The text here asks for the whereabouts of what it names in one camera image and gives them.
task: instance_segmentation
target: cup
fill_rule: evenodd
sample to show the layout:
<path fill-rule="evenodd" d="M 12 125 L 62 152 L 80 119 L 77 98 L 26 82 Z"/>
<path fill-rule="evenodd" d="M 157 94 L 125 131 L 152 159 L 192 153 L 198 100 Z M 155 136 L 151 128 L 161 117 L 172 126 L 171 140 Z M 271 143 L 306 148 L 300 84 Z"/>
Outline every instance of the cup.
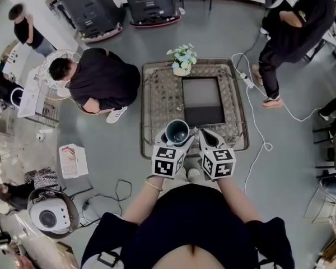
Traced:
<path fill-rule="evenodd" d="M 181 119 L 172 120 L 166 127 L 166 137 L 168 146 L 179 146 L 184 143 L 189 136 L 189 126 Z"/>

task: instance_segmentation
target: gray floor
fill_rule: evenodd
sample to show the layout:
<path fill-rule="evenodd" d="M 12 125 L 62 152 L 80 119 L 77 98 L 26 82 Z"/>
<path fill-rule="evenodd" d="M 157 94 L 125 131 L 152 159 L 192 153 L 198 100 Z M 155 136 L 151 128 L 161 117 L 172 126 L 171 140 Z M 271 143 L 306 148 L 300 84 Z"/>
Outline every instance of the gray floor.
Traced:
<path fill-rule="evenodd" d="M 126 19 L 121 34 L 90 46 L 107 48 L 139 68 L 146 62 L 166 59 L 168 49 L 185 43 L 192 43 L 201 58 L 231 57 L 253 44 L 263 14 L 264 10 L 259 7 L 219 0 L 214 0 L 209 13 L 208 3 L 187 0 L 186 15 L 176 24 L 135 29 L 128 25 Z M 265 42 L 261 36 L 256 47 L 248 54 L 251 63 L 257 62 Z M 247 73 L 245 62 L 241 62 L 240 67 Z M 336 96 L 336 60 L 328 46 L 311 63 L 284 64 L 278 70 L 278 78 L 282 97 L 298 118 L 309 115 L 313 109 Z M 243 187 L 262 139 L 253 124 L 245 84 L 240 83 L 250 147 L 236 155 L 234 180 Z M 285 220 L 297 268 L 312 268 L 319 250 L 332 235 L 329 225 L 311 225 L 310 220 L 303 219 L 309 200 L 318 186 L 315 180 L 318 172 L 314 166 L 321 158 L 318 147 L 312 144 L 312 129 L 318 127 L 320 121 L 313 115 L 300 123 L 292 119 L 285 109 L 266 110 L 261 106 L 261 94 L 256 89 L 249 93 L 254 103 L 256 122 L 274 149 L 262 152 L 251 174 L 247 194 L 266 221 L 275 216 Z M 68 143 L 83 145 L 90 172 L 85 177 L 65 180 L 67 192 L 88 188 L 89 182 L 94 187 L 94 191 L 75 199 L 78 207 L 85 197 L 94 192 L 113 196 L 118 178 L 132 182 L 133 195 L 139 192 L 151 170 L 150 162 L 139 154 L 139 111 L 138 98 L 118 123 L 108 125 L 105 116 L 84 115 L 70 100 L 63 102 L 58 146 Z M 197 161 L 188 162 L 194 165 Z M 122 186 L 119 194 L 127 194 L 127 187 Z M 131 200 L 123 202 L 123 207 L 127 207 Z M 91 208 L 100 215 L 105 211 L 119 212 L 115 202 L 104 199 L 93 200 Z M 93 211 L 85 212 L 85 216 L 91 220 L 96 217 Z M 66 238 L 79 261 L 94 227 L 77 230 Z"/>

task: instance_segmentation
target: bracelet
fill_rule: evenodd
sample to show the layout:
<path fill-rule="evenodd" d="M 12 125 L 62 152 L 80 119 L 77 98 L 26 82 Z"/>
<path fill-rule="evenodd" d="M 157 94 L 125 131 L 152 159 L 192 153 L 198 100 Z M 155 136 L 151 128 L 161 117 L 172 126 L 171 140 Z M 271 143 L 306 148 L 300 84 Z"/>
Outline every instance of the bracelet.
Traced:
<path fill-rule="evenodd" d="M 147 183 L 150 187 L 153 187 L 154 189 L 158 190 L 159 192 L 163 191 L 162 188 L 156 187 L 154 184 L 150 183 L 147 179 L 146 179 L 146 183 Z"/>

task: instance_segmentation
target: white vase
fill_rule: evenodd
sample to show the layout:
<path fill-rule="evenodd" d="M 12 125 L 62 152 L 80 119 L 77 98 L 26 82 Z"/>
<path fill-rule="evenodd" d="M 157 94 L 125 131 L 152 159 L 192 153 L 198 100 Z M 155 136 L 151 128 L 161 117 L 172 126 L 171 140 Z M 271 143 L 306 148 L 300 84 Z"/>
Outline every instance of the white vase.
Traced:
<path fill-rule="evenodd" d="M 182 69 L 182 68 L 173 69 L 173 73 L 176 76 L 185 77 L 190 74 L 191 69 L 192 69 L 192 65 L 189 64 L 187 69 Z"/>

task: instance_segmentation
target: white cube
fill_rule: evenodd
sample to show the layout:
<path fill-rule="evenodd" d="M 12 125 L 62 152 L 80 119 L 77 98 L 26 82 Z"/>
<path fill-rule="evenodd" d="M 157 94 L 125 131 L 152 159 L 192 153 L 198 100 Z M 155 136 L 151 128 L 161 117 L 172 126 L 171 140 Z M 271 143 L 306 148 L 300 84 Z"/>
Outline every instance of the white cube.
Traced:
<path fill-rule="evenodd" d="M 185 155 L 185 150 L 154 146 L 152 155 L 152 174 L 165 178 L 174 178 L 183 166 Z"/>
<path fill-rule="evenodd" d="M 205 150 L 201 152 L 202 168 L 211 179 L 229 177 L 235 168 L 233 149 Z"/>

